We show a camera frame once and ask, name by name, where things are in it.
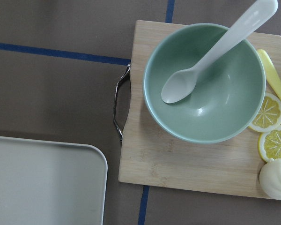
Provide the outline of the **beige rabbit serving tray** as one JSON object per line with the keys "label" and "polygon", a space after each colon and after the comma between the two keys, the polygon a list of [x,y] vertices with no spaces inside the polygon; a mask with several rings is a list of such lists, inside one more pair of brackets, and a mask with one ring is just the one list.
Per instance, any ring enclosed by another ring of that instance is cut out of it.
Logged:
{"label": "beige rabbit serving tray", "polygon": [[0,225],[101,225],[107,171],[92,145],[0,136]]}

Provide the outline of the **white plastic spoon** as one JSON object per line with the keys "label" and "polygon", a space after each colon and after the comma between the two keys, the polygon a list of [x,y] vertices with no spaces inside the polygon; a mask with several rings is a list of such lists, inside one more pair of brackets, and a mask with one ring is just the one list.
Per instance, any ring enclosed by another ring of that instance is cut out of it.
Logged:
{"label": "white plastic spoon", "polygon": [[169,77],[161,92],[163,102],[172,104],[191,94],[205,69],[267,22],[277,9],[277,0],[254,2],[193,67]]}

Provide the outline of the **bamboo cutting board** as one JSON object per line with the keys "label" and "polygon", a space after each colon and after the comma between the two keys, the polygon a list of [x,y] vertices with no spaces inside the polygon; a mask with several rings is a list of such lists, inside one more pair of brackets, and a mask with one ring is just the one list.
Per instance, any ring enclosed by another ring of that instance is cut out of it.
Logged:
{"label": "bamboo cutting board", "polygon": [[[130,70],[131,101],[123,131],[118,179],[121,182],[265,198],[259,184],[264,165],[257,150],[259,133],[250,128],[217,143],[194,143],[160,127],[144,100],[148,59],[168,35],[186,25],[138,20]],[[281,36],[252,33],[247,39],[265,50],[281,79]]]}

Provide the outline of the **green ceramic bowl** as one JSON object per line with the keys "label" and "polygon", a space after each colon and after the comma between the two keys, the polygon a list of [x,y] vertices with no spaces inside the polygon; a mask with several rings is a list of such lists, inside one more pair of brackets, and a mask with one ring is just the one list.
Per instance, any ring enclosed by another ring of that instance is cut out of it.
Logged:
{"label": "green ceramic bowl", "polygon": [[197,63],[226,30],[211,23],[184,26],[163,39],[149,57],[144,100],[157,124],[172,136],[192,143],[222,142],[246,129],[258,113],[266,78],[247,40],[208,67],[189,96],[173,104],[162,101],[168,78]]}

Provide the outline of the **upper lemon slice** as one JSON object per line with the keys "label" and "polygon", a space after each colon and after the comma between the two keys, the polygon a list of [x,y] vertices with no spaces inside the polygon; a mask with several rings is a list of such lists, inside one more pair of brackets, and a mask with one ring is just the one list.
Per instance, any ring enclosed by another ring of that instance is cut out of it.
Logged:
{"label": "upper lemon slice", "polygon": [[281,124],[281,101],[272,93],[265,93],[263,103],[249,128],[260,133],[267,133]]}

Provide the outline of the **lemon slice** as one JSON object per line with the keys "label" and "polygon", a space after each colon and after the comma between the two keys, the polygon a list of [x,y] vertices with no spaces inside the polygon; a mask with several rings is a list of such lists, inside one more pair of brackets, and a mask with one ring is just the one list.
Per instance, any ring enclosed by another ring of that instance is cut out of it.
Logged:
{"label": "lemon slice", "polygon": [[281,126],[259,136],[258,151],[265,162],[281,159]]}
{"label": "lemon slice", "polygon": [[249,128],[260,133],[267,133],[281,124],[281,101],[272,93],[265,93],[263,103]]}

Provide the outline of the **yellow plastic spoon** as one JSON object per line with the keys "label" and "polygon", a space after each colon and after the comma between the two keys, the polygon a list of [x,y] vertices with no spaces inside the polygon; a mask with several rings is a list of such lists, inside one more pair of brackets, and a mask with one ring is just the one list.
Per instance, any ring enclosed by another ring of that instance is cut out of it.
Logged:
{"label": "yellow plastic spoon", "polygon": [[271,86],[271,88],[273,89],[273,91],[276,93],[277,97],[281,101],[281,79],[277,73],[277,70],[274,67],[272,60],[270,59],[269,55],[265,50],[258,49],[257,53],[263,64],[266,74],[266,80],[268,84]]}

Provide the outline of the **lower lemon slice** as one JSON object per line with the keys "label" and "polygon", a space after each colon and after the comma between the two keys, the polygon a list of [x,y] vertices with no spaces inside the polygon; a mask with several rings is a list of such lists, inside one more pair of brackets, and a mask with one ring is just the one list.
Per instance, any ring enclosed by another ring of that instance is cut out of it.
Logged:
{"label": "lower lemon slice", "polygon": [[265,162],[281,159],[281,126],[259,136],[258,151]]}

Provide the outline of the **white garlic bulb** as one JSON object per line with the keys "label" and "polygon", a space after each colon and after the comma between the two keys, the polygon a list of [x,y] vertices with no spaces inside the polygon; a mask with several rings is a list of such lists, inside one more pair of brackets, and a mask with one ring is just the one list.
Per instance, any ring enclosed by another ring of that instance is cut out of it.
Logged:
{"label": "white garlic bulb", "polygon": [[271,159],[262,167],[259,182],[270,198],[281,200],[281,158]]}

